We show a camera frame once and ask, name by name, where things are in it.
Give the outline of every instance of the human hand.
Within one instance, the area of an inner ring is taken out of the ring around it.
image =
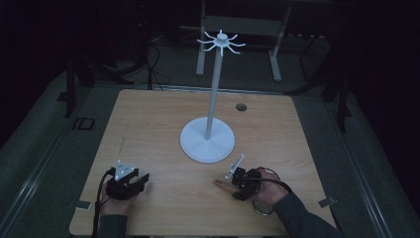
[[[130,210],[132,209],[136,198],[138,196],[132,196],[128,200],[117,200],[109,197],[106,194],[106,187],[108,183],[104,183],[102,186],[102,198],[100,201],[100,214],[101,216],[104,215],[124,215],[128,216]]]
[[[262,174],[263,179],[281,181],[281,179],[276,174],[268,173],[263,168],[258,168],[257,170]],[[260,190],[251,197],[251,200],[260,201],[268,205],[275,205],[288,194],[289,192],[287,189],[280,184],[270,181],[262,181]]]

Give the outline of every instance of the white stand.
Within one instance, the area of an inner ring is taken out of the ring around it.
[[[228,39],[228,36],[223,34],[222,31],[217,35],[217,38],[210,37],[207,33],[205,34],[213,41],[197,41],[201,44],[212,43],[214,45],[204,51],[208,52],[217,47],[208,117],[197,118],[186,124],[181,131],[180,144],[185,154],[194,161],[215,163],[228,157],[235,147],[235,135],[232,129],[223,121],[214,118],[220,71],[222,69],[223,49],[228,48],[232,53],[239,54],[232,50],[230,45],[242,47],[245,44],[236,45],[230,43],[230,40],[235,39],[238,35]]]

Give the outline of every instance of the dark background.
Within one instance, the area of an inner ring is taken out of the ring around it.
[[[200,1],[141,2],[146,7],[141,14],[128,10],[127,6],[136,7],[128,0],[101,1],[100,5],[81,0],[0,3],[0,146],[19,126],[47,85],[65,70],[68,56],[84,53],[99,61],[130,59],[135,57],[130,50],[132,46],[121,36],[132,39],[130,34],[138,37],[138,34],[159,30],[176,41],[180,25],[199,26]],[[387,1],[380,5],[361,1],[359,4],[359,10],[353,15],[351,35],[362,44],[358,45],[360,60],[352,72],[351,91],[357,96],[419,214],[416,184],[419,183],[420,161],[417,105],[420,101],[420,4],[414,0]],[[317,26],[317,21],[311,19],[311,11],[316,15],[316,11],[339,11],[337,9],[349,13],[355,7],[308,9],[299,4],[293,9],[287,31],[333,36],[335,31],[328,26],[335,25],[334,22],[318,22],[322,26]],[[232,14],[241,15],[244,11],[247,12],[242,8]],[[266,16],[259,11],[252,12],[255,17]],[[142,33],[135,24],[139,17],[148,21],[148,28]]]

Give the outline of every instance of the cable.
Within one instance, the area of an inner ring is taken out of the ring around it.
[[[101,192],[102,192],[102,185],[104,183],[104,180],[107,176],[111,176],[112,172],[115,169],[110,169],[109,171],[107,171],[105,173],[105,175],[102,177],[101,182],[99,183],[99,187],[98,187],[98,193],[96,195],[96,202],[95,202],[95,216],[93,217],[93,231],[92,231],[92,238],[96,238],[97,237],[97,232],[98,232],[98,222],[99,222],[99,210],[100,207],[106,202],[108,201],[108,199],[103,202],[102,204],[100,204],[100,199],[101,199]]]

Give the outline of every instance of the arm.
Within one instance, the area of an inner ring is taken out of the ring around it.
[[[308,212],[294,193],[277,202],[274,211],[291,237],[343,237],[328,222]]]
[[[277,175],[260,169],[265,179],[280,181]],[[290,237],[343,237],[343,235],[320,217],[308,212],[296,194],[289,193],[281,185],[264,181],[253,200],[273,205],[273,210],[284,224]]]
[[[99,220],[98,238],[126,237],[128,217],[125,215],[105,215]]]
[[[105,183],[102,187],[102,199],[98,238],[124,238],[126,235],[128,215],[137,196],[128,200],[116,200],[106,194]]]

